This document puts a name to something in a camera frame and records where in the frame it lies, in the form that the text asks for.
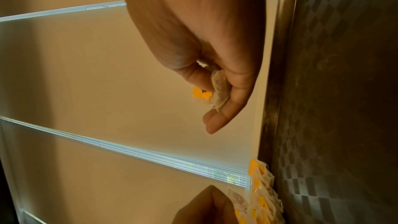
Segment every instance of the skin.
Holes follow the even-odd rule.
[[[153,55],[187,82],[213,91],[216,64],[232,85],[221,112],[203,116],[208,133],[230,122],[247,104],[260,71],[265,36],[265,0],[125,0]]]
[[[230,199],[211,185],[180,209],[172,224],[238,224]]]

